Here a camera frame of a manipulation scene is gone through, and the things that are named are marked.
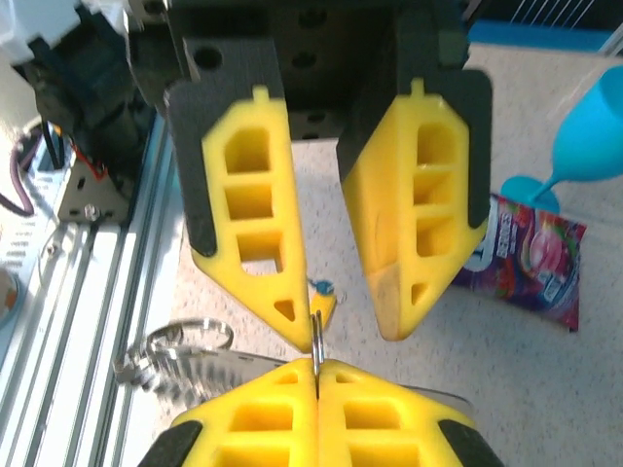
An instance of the screw hole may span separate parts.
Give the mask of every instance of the screw hole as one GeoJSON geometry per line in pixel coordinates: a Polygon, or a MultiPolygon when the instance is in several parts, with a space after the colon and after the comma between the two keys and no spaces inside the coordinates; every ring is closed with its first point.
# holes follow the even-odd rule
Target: screw hole
{"type": "Polygon", "coordinates": [[[165,3],[159,0],[151,0],[143,5],[147,15],[161,15],[165,12],[165,3]]]}
{"type": "Polygon", "coordinates": [[[223,56],[221,53],[211,47],[196,51],[194,59],[197,66],[206,71],[217,70],[223,64],[223,56]]]}
{"type": "Polygon", "coordinates": [[[312,68],[316,63],[315,54],[309,52],[300,52],[292,59],[292,64],[300,70],[312,68]]]}
{"type": "Polygon", "coordinates": [[[325,10],[309,9],[299,15],[299,25],[305,29],[320,27],[326,20],[327,12],[325,10]]]}
{"type": "Polygon", "coordinates": [[[314,114],[308,115],[308,122],[310,124],[320,124],[324,122],[325,118],[326,118],[326,114],[324,112],[316,112],[314,114]]]}

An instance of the aluminum extrusion rail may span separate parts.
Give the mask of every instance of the aluminum extrusion rail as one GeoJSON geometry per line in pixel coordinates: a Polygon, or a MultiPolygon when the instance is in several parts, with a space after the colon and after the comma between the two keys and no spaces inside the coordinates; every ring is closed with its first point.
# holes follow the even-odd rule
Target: aluminum extrusion rail
{"type": "Polygon", "coordinates": [[[117,467],[127,443],[149,448],[149,422],[128,425],[154,401],[118,387],[111,362],[170,313],[183,208],[160,118],[143,170],[127,228],[49,225],[1,370],[0,465],[117,467]]]}

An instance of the gripper finger pad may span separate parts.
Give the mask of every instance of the gripper finger pad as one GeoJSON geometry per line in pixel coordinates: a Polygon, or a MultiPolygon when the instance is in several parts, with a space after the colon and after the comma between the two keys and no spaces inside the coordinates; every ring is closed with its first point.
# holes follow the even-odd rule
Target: gripper finger pad
{"type": "Polygon", "coordinates": [[[255,88],[202,141],[219,248],[195,264],[303,352],[312,331],[305,246],[283,99],[255,88]],[[249,262],[272,262],[267,273],[249,262]]]}
{"type": "Polygon", "coordinates": [[[468,223],[469,129],[415,80],[342,188],[381,334],[407,338],[483,238],[468,223]]]}
{"type": "Polygon", "coordinates": [[[467,415],[337,360],[287,363],[178,416],[140,467],[503,467],[467,415]]]}

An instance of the red wire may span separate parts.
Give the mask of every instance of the red wire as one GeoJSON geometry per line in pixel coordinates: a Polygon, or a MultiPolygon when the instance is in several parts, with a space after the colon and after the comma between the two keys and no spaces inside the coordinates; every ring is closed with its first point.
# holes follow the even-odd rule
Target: red wire
{"type": "Polygon", "coordinates": [[[106,178],[106,175],[108,175],[108,169],[104,166],[100,166],[97,167],[95,165],[93,165],[91,163],[91,161],[89,161],[84,154],[82,154],[82,152],[78,149],[78,146],[76,146],[73,142],[71,143],[71,147],[74,150],[74,152],[76,153],[76,158],[79,161],[84,162],[87,167],[91,170],[93,177],[95,177],[96,181],[101,181],[104,178],[106,178]]]}

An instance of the snack package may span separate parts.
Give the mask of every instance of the snack package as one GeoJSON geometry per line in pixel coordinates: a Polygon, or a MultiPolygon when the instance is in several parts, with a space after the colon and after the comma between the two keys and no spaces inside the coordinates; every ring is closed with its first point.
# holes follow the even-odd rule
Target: snack package
{"type": "Polygon", "coordinates": [[[580,241],[586,226],[491,196],[484,240],[453,281],[577,331],[580,241]]]}

